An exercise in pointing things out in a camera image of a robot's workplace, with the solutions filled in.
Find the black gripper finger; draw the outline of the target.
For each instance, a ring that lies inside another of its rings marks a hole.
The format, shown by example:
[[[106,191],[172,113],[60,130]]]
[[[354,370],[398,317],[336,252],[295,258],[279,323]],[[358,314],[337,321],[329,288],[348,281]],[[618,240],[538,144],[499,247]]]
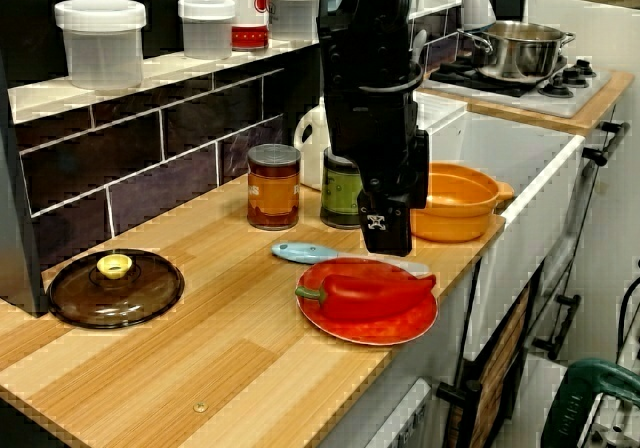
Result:
[[[427,202],[429,173],[429,137],[424,130],[417,129],[415,132],[409,147],[409,164],[415,172],[410,207],[423,209]]]
[[[361,190],[357,202],[361,232],[370,253],[405,257],[412,251],[407,195],[367,194]]]

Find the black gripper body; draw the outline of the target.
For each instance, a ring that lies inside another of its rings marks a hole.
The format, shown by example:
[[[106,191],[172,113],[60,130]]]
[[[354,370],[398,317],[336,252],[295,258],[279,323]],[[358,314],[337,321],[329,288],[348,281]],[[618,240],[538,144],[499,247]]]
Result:
[[[415,183],[409,147],[417,130],[410,90],[328,87],[324,94],[332,151],[359,169],[367,194],[407,195]]]

